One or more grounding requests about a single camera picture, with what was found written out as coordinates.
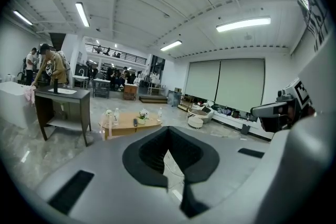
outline backpack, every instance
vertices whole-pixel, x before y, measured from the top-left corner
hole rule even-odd
[[[64,55],[64,52],[63,51],[58,51],[57,52],[60,56],[61,56],[61,59],[62,59],[62,62],[63,62],[63,65],[65,67],[65,74],[66,74],[66,77],[67,77],[67,84],[71,83],[71,79],[72,79],[72,76],[70,75],[70,64],[69,62],[67,61],[67,59],[65,58],[65,55]]]

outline round stool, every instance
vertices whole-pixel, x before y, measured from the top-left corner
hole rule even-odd
[[[203,126],[203,121],[197,117],[190,117],[188,119],[188,124],[193,128],[199,129]]]

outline white ceiling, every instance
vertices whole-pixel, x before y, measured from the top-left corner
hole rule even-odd
[[[90,29],[84,29],[76,2],[83,2]],[[179,39],[182,45],[165,52],[174,58],[221,49],[289,52],[305,26],[297,0],[11,0],[9,7],[38,33],[81,32],[146,52]],[[270,16],[271,25],[225,33],[215,28],[258,16]]]

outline trash bin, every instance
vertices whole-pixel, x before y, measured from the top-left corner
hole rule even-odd
[[[243,128],[241,128],[241,133],[247,135],[248,131],[250,130],[251,126],[243,124]]]

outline sink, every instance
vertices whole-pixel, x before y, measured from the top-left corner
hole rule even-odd
[[[58,93],[63,93],[63,94],[74,94],[77,91],[74,90],[67,90],[67,89],[57,89]]]

